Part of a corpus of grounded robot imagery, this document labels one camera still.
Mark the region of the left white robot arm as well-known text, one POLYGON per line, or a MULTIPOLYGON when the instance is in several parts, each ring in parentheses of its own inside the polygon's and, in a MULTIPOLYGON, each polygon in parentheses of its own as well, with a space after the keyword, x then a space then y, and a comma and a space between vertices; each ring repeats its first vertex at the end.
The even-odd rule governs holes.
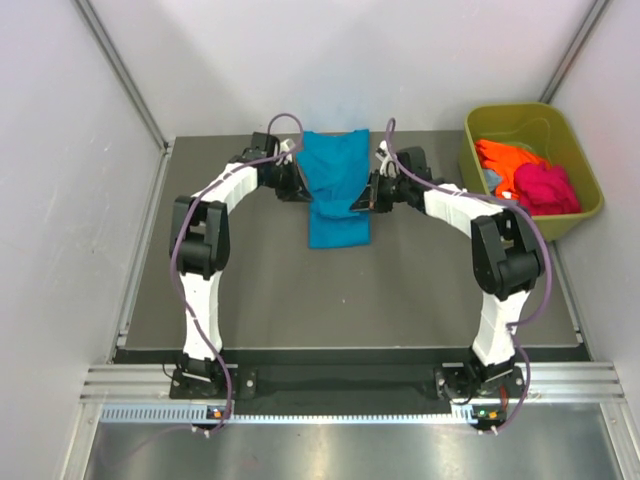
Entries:
POLYGON ((184 304, 186 338, 176 361, 170 396, 224 399, 233 395, 222 358, 219 287, 231 254, 229 217, 260 187, 283 201, 311 200, 295 154, 302 141, 256 132, 202 190, 175 199, 169 241, 170 278, 184 304))

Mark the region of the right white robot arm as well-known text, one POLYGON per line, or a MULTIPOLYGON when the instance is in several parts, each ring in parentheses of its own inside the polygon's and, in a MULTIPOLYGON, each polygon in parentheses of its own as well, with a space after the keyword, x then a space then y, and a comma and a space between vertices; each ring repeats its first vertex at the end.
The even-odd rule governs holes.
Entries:
POLYGON ((370 174, 353 211, 388 213, 406 204, 471 242, 473 275, 482 292, 479 328, 462 371, 444 374, 438 383, 449 400, 490 395, 515 370, 517 325, 546 269, 536 234, 526 216, 513 208, 433 178, 420 147, 392 154, 381 142, 375 156, 381 165, 370 174))

